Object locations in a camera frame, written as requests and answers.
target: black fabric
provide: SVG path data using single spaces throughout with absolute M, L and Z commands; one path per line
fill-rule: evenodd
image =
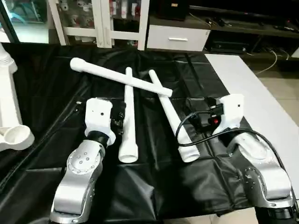
M 36 140 L 27 150 L 1 152 L 0 223 L 48 223 L 67 157 L 84 139 L 86 100 L 123 101 L 123 84 L 72 71 L 73 57 L 121 73 L 129 66 L 134 77 L 146 81 L 154 69 L 162 85 L 173 89 L 171 101 L 181 119 L 190 110 L 205 110 L 204 96 L 228 94 L 203 54 L 38 44 L 4 47 L 18 65 L 14 81 L 22 119 Z M 183 163 L 157 95 L 136 88 L 134 95 L 139 159 L 119 162 L 119 136 L 107 148 L 88 223 L 151 223 L 250 206 L 239 172 L 218 139 L 198 145 L 201 157 Z M 200 115 L 203 126 L 207 118 Z M 211 134 L 196 133 L 191 124 L 185 128 L 192 140 Z

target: cabinet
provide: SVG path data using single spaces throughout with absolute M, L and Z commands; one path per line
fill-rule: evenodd
M 149 26 L 147 47 L 151 49 L 202 51 L 210 30 Z
M 61 45 L 125 43 L 144 50 L 150 0 L 48 1 Z

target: white pipe fitting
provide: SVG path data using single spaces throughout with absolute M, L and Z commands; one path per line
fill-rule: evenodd
M 22 125 L 13 79 L 16 71 L 14 60 L 0 43 L 0 151 L 23 150 L 34 141 L 30 128 Z
M 129 77 L 124 74 L 121 74 L 116 71 L 112 71 L 110 69 L 106 69 L 95 64 L 88 63 L 81 58 L 73 58 L 70 63 L 71 69 L 78 72 L 87 72 L 93 74 L 95 76 L 104 77 L 107 79 L 114 80 L 119 83 L 123 83 L 126 85 L 130 85 L 139 89 L 147 90 L 150 92 L 158 93 L 161 95 L 165 95 L 171 97 L 172 90 L 164 88 L 162 86 L 155 85 L 153 83 L 149 83 L 143 81 L 138 78 Z
M 133 77 L 132 69 L 126 68 L 126 75 Z M 138 146 L 135 136 L 135 111 L 133 87 L 125 85 L 125 119 L 123 122 L 123 136 L 118 159 L 123 163 L 132 163 L 138 159 Z
M 154 84 L 162 86 L 162 84 L 154 70 L 149 71 L 149 76 Z M 168 97 L 159 95 L 159 99 L 160 99 L 162 107 L 165 111 L 168 122 L 170 123 L 172 131 L 175 134 L 177 131 L 178 125 L 181 123 L 181 120 Z M 191 139 L 188 136 L 188 133 L 185 130 L 184 126 L 181 127 L 181 129 L 178 133 L 178 141 L 179 141 L 179 143 L 182 143 L 182 144 L 191 143 Z M 200 156 L 199 151 L 196 146 L 178 147 L 178 151 L 179 151 L 179 154 L 181 155 L 182 160 L 184 162 L 192 162 L 192 161 L 198 159 Z

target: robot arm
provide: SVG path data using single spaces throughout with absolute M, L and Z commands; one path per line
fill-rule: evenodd
M 61 224 L 86 222 L 100 176 L 105 150 L 115 141 L 111 130 L 112 103 L 91 98 L 86 103 L 86 138 L 67 160 L 66 173 L 55 193 L 50 220 Z
M 220 102 L 224 114 L 213 134 L 239 128 L 243 117 L 242 95 L 225 96 Z M 224 134 L 219 139 L 240 171 L 246 197 L 256 208 L 259 223 L 296 223 L 291 181 L 273 150 L 249 133 Z

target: black cable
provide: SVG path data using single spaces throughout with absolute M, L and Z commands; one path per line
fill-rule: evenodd
M 178 132 L 179 132 L 179 130 L 181 129 L 181 127 L 183 126 L 183 124 L 184 124 L 190 117 L 192 117 L 192 116 L 194 116 L 194 115 L 196 115 L 196 114 L 199 114 L 199 113 L 210 114 L 209 111 L 195 111 L 195 112 L 190 113 L 190 114 L 189 114 L 187 117 L 185 117 L 185 118 L 181 121 L 181 123 L 178 125 L 178 128 L 177 128 L 177 130 L 176 130 L 176 134 L 175 134 L 176 139 L 178 139 Z
M 176 134 L 175 134 L 175 137 L 176 139 L 178 140 L 178 133 L 179 133 L 179 130 L 181 129 L 181 127 L 183 126 L 183 124 L 192 116 L 196 115 L 196 114 L 199 114 L 199 113 L 210 113 L 209 111 L 196 111 L 196 112 L 193 112 L 193 113 L 190 113 L 187 117 L 185 117 L 181 123 L 178 125 L 178 128 L 176 130 Z M 234 128 L 234 129 L 230 129 L 230 130 L 227 130 L 227 131 L 223 131 L 223 132 L 220 132 L 220 133 L 217 133 L 217 134 L 214 134 L 214 135 L 211 135 L 207 138 L 204 138 L 204 139 L 201 139 L 199 141 L 195 141 L 195 142 L 191 142 L 191 143 L 187 143 L 187 144 L 181 144 L 178 142 L 178 145 L 181 146 L 181 147 L 188 147 L 188 146 L 194 146 L 194 145 L 197 145 L 197 144 L 200 144 L 202 142 L 205 142 L 205 141 L 208 141 L 208 140 L 211 140 L 213 138 L 216 138 L 222 134 L 229 134 L 229 133 L 251 133 L 251 134 L 255 134 L 257 136 L 259 136 L 264 142 L 267 143 L 267 145 L 270 147 L 270 149 L 273 151 L 280 167 L 287 173 L 286 169 L 285 169 L 285 166 L 284 164 L 282 163 L 281 159 L 280 159 L 280 156 L 278 155 L 278 152 L 276 151 L 276 149 L 274 148 L 274 146 L 272 145 L 272 143 L 265 137 L 263 136 L 262 134 L 260 134 L 259 132 L 256 132 L 256 131 L 253 131 L 251 129 L 247 129 L 247 128 Z M 294 201 L 294 206 L 295 206 L 295 212 L 296 214 L 298 214 L 299 212 L 299 207 L 298 207 L 298 204 L 297 204 L 297 201 L 296 201 L 296 196 L 295 196 L 295 192 L 294 192 L 294 189 L 293 187 L 291 188 L 291 192 L 292 192 L 292 195 L 293 195 L 293 201 Z

